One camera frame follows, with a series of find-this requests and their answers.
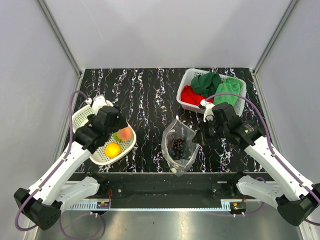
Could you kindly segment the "dark fake grape bunch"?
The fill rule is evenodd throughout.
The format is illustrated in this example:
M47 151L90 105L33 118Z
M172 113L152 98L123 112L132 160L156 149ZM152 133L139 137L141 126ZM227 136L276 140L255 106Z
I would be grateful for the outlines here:
M186 139L184 137L174 138L169 145L169 153L173 160L180 160L186 153Z

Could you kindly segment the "orange fake peach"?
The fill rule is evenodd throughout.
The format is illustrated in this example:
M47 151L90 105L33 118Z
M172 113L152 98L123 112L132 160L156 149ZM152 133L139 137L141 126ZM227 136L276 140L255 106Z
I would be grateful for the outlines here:
M117 132L117 137L122 141L122 142L127 142L130 141L133 137L133 131L129 126L120 129Z

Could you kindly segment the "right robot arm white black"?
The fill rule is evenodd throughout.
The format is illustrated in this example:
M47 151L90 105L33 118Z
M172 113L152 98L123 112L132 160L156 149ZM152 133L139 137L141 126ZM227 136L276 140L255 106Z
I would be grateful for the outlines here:
M281 217L299 226L320 205L320 185L300 174L271 144L264 131L252 120L219 124L201 120L193 142L210 145L227 139L254 158L277 183L268 186L244 173L227 185L228 195L254 197L277 209Z

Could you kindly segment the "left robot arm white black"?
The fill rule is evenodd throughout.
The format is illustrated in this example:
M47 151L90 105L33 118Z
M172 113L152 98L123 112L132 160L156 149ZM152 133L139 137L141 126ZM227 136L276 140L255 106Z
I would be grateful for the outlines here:
M92 110L86 117L86 123L77 129L73 129L74 114L70 113L70 136L66 149L40 179L29 188L20 187L14 193L18 206L14 223L18 230L31 230L19 225L20 215L27 217L35 227L48 230L68 207L85 197L103 198L108 193L107 184L92 176L62 189L80 164L103 147L113 133L128 126L118 106L103 104L93 106Z

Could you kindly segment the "green fake apple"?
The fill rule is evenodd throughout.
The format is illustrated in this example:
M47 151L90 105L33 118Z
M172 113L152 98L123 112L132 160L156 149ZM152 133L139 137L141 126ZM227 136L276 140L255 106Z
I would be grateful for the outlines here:
M112 134L112 137L113 137L113 139L115 140L115 141L117 141L117 142L122 142L122 140L118 137L118 132L115 132L115 133L113 133Z

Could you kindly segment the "polka dot zip bag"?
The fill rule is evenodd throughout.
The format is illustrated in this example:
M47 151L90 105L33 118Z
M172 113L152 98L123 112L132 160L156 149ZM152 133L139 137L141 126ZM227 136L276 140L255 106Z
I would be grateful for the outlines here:
M193 142L196 132L182 123L178 116L163 131L161 151L170 171L180 177L196 160L199 145Z

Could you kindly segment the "yellow fake lemon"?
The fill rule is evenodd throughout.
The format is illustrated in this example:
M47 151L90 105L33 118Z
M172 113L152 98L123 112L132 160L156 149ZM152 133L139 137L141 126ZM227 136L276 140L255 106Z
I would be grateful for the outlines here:
M122 148L117 142L109 143L104 149L104 154L110 159L117 157L121 153Z

